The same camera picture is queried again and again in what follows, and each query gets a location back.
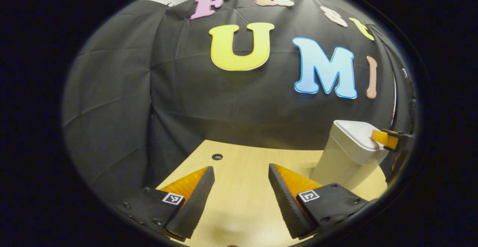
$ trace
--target table surface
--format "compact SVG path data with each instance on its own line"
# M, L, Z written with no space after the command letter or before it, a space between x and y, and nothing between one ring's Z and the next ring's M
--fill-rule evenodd
M322 152L257 148L205 140L157 189L198 169L213 166L215 182L203 215L191 239L181 243L191 247L286 247L307 239L293 240L290 237L270 186L269 164L276 163L308 177ZM213 160L214 154L221 154L223 158ZM351 191L371 200L386 189L384 173L377 167Z

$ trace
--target blue letter m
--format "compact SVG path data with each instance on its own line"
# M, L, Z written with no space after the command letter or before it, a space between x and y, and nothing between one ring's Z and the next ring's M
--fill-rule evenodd
M295 90L302 93L317 93L319 85L315 81L315 74L319 76L325 93L329 94L337 77L338 86L335 93L339 97L355 99L357 91L354 84L354 70L352 65L353 53L343 47L335 48L332 60L320 48L319 44L308 38L294 38L292 43L299 47L301 53L301 77L295 84Z

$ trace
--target letter u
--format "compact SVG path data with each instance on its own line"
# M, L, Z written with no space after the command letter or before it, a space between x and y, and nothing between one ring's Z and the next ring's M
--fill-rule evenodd
M269 58L269 31L274 25L264 22L250 23L248 29L253 31L254 49L247 56L237 56L232 51L234 32L237 25L217 26L209 30L212 35L211 60L219 68L228 71L248 71L263 65Z

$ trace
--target screw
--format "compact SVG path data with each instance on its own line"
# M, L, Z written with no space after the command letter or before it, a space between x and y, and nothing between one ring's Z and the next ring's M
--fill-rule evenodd
M152 222L155 223L156 225L161 225L161 221L159 221L159 219L157 218L153 218Z

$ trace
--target white bin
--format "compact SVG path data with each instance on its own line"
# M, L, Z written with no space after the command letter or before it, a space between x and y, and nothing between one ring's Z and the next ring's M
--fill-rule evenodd
M366 122L334 121L326 148L310 178L320 184L336 182L354 189L389 152L372 140L374 129L379 130Z

